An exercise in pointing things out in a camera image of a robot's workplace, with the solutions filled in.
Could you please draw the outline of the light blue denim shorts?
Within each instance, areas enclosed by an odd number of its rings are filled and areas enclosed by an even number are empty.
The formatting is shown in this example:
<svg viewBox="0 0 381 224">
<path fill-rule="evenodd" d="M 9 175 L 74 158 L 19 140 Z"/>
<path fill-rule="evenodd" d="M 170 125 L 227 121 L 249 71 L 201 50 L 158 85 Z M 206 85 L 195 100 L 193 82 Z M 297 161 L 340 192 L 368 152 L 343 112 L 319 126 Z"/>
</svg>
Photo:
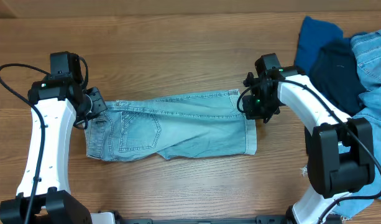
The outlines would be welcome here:
<svg viewBox="0 0 381 224">
<path fill-rule="evenodd" d="M 116 100 L 85 131 L 86 154 L 103 161 L 254 155 L 254 121 L 237 110 L 239 90 Z"/>
</svg>

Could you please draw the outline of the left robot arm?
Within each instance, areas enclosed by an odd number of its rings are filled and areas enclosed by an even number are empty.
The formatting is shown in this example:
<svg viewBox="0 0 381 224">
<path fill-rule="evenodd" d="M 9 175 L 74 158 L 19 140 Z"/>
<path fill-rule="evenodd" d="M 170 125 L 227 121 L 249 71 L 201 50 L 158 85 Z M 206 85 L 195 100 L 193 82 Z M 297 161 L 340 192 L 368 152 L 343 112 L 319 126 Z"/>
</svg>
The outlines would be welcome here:
<svg viewBox="0 0 381 224">
<path fill-rule="evenodd" d="M 86 130 L 107 106 L 96 87 L 88 88 L 83 57 L 71 52 L 50 55 L 50 71 L 33 82 L 26 97 L 32 135 L 27 164 L 16 197 L 0 204 L 3 223 L 119 223 L 116 212 L 91 213 L 70 193 L 68 157 L 73 128 Z"/>
</svg>

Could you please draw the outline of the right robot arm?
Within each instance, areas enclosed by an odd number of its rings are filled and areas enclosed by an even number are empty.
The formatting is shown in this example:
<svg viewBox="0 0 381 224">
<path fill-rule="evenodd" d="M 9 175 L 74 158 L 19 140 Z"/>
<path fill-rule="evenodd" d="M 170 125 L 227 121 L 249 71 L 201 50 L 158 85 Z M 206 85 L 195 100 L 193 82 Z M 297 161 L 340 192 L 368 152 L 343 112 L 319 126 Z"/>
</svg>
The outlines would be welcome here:
<svg viewBox="0 0 381 224">
<path fill-rule="evenodd" d="M 243 81 L 246 90 L 237 109 L 247 119 L 267 123 L 288 106 L 305 126 L 310 186 L 284 215 L 260 215 L 257 223 L 341 223 L 331 215 L 342 199 L 375 179 L 372 127 L 331 104 L 296 67 L 282 67 L 275 54 L 255 62 L 256 74 Z"/>
</svg>

